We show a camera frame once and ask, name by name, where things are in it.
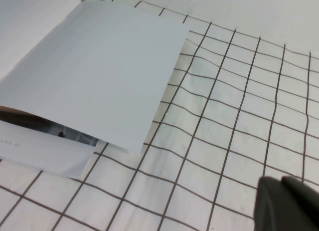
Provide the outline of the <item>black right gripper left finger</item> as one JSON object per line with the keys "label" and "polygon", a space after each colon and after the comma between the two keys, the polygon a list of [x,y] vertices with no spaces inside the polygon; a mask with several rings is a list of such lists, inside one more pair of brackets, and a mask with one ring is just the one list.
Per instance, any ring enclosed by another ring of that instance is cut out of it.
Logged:
{"label": "black right gripper left finger", "polygon": [[259,179],[254,208],[256,231],[306,231],[307,218],[291,193],[277,179]]}

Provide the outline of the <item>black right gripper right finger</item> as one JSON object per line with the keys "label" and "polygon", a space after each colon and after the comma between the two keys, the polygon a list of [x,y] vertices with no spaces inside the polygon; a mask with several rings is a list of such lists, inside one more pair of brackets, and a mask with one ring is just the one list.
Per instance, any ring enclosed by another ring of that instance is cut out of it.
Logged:
{"label": "black right gripper right finger", "polygon": [[319,193],[302,181],[290,176],[282,177],[281,183],[294,197],[302,214],[319,230]]}

